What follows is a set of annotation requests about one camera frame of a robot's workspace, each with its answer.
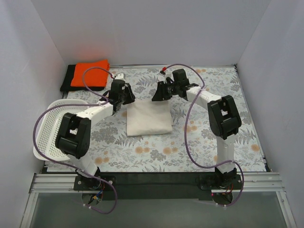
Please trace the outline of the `cream white t shirt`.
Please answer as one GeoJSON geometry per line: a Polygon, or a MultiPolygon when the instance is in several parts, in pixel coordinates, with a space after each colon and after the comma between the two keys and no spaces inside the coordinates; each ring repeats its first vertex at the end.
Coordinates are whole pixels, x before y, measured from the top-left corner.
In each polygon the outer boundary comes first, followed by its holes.
{"type": "Polygon", "coordinates": [[[127,136],[172,133],[168,101],[139,100],[127,106],[127,136]]]}

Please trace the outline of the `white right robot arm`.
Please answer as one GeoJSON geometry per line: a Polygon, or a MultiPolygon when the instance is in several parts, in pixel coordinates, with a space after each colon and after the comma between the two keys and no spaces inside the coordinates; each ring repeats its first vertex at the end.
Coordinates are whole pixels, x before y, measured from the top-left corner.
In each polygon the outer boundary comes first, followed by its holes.
{"type": "Polygon", "coordinates": [[[235,140],[242,125],[234,98],[214,95],[203,86],[190,83],[184,69],[174,70],[172,76],[157,83],[152,101],[167,101],[177,95],[191,106],[199,105],[207,110],[210,129],[217,140],[217,163],[212,166],[214,183],[221,189],[232,186],[239,169],[234,160],[235,140]]]}

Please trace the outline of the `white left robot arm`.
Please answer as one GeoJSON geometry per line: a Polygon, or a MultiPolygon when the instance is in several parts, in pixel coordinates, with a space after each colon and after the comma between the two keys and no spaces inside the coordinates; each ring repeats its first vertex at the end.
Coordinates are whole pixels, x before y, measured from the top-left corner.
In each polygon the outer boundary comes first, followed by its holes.
{"type": "Polygon", "coordinates": [[[129,83],[115,79],[110,90],[103,94],[98,103],[76,114],[63,115],[55,146],[76,166],[81,181],[91,190],[100,187],[99,168],[88,154],[91,141],[91,129],[103,119],[117,113],[122,105],[135,101],[129,83]]]}

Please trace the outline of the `orange folded t shirt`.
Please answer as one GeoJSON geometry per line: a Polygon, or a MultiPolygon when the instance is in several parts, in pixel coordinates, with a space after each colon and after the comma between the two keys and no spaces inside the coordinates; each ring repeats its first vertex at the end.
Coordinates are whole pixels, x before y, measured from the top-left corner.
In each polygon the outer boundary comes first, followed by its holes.
{"type": "MultiPolygon", "coordinates": [[[[71,86],[85,87],[82,76],[87,69],[92,67],[100,67],[108,71],[110,69],[110,64],[107,59],[92,63],[77,63],[73,73],[71,86]]],[[[88,87],[105,87],[107,79],[108,73],[97,68],[91,69],[85,74],[85,83],[88,87]]]]}

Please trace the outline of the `floral patterned table cloth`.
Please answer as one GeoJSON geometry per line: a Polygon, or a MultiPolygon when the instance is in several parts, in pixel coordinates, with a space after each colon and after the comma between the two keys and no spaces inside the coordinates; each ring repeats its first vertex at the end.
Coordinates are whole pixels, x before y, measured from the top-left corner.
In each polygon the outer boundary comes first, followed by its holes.
{"type": "MultiPolygon", "coordinates": [[[[245,102],[240,81],[232,67],[187,70],[191,83],[219,96],[234,98],[242,125],[236,136],[234,159],[245,172],[265,171],[263,152],[245,102]]],[[[209,171],[217,162],[217,141],[209,127],[207,111],[174,96],[170,100],[172,133],[127,136],[127,107],[91,131],[89,155],[103,172],[209,171]]]]}

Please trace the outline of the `black folded t shirt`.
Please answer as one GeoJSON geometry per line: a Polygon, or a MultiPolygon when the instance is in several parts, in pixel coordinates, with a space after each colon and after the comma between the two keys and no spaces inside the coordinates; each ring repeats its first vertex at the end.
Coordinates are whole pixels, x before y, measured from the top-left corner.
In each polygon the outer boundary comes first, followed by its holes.
{"type": "MultiPolygon", "coordinates": [[[[66,70],[66,75],[64,77],[63,83],[60,87],[60,92],[74,92],[84,90],[87,91],[86,87],[72,87],[71,81],[73,78],[73,73],[75,70],[76,65],[68,65],[66,70]]],[[[93,91],[102,91],[105,87],[89,87],[93,91]]]]}

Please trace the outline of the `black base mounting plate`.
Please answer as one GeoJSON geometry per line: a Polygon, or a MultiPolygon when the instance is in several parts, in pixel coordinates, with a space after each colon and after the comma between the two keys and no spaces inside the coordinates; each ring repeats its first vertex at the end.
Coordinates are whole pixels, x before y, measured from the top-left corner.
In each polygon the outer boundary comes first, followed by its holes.
{"type": "Polygon", "coordinates": [[[103,190],[104,200],[162,200],[198,199],[211,201],[212,191],[225,193],[225,199],[232,201],[232,192],[241,189],[242,179],[238,174],[232,180],[220,182],[214,172],[102,172],[96,179],[75,177],[73,189],[89,192],[103,190]]]}

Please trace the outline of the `white plastic laundry basket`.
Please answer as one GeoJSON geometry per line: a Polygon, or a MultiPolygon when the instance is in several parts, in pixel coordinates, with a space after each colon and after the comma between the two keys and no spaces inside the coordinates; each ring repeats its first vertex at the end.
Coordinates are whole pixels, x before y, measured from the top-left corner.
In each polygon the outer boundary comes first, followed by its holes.
{"type": "Polygon", "coordinates": [[[65,113],[76,114],[85,110],[86,101],[80,99],[59,99],[49,105],[48,108],[54,107],[42,118],[36,136],[36,144],[41,153],[56,161],[67,161],[69,158],[55,147],[55,140],[58,130],[65,113]]]}

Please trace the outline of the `aluminium front frame rail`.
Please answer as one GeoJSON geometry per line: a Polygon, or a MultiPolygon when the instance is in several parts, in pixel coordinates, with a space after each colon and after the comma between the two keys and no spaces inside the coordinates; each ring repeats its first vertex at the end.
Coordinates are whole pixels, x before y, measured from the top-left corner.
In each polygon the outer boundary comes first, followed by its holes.
{"type": "MultiPolygon", "coordinates": [[[[104,178],[116,189],[119,187],[198,187],[201,190],[222,192],[276,192],[285,187],[277,172],[246,172],[243,177],[237,176],[232,186],[218,187],[207,172],[108,172],[104,178]]],[[[96,192],[99,188],[87,187],[76,174],[54,173],[36,174],[30,191],[46,192],[96,192]]]]}

